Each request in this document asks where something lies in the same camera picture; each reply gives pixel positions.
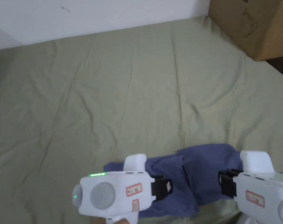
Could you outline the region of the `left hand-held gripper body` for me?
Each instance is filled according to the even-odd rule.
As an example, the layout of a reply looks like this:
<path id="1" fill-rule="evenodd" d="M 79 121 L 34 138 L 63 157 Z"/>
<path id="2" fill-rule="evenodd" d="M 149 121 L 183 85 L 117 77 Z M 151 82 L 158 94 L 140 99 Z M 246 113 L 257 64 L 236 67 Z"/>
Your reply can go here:
<path id="1" fill-rule="evenodd" d="M 147 157 L 126 157 L 122 171 L 90 174 L 73 189 L 73 205 L 82 215 L 106 219 L 107 224 L 127 219 L 138 223 L 139 212 L 172 193 L 172 181 L 145 171 Z"/>

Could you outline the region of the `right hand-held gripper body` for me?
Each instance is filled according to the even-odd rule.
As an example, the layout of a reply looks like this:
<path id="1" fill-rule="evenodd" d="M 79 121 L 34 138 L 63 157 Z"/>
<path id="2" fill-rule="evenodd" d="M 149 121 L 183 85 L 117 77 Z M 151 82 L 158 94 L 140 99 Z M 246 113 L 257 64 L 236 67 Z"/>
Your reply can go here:
<path id="1" fill-rule="evenodd" d="M 240 153 L 243 169 L 219 171 L 222 194 L 242 212 L 237 224 L 283 224 L 283 173 L 274 171 L 264 151 Z"/>

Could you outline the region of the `person's left hand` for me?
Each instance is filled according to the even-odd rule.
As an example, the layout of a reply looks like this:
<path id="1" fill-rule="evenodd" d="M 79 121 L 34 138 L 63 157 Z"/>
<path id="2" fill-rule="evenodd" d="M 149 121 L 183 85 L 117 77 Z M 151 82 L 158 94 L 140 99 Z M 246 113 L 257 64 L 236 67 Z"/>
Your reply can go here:
<path id="1" fill-rule="evenodd" d="M 106 224 L 106 219 L 105 218 L 92 218 L 91 219 L 91 224 Z M 127 219 L 121 219 L 116 221 L 114 224 L 129 224 L 129 221 Z"/>

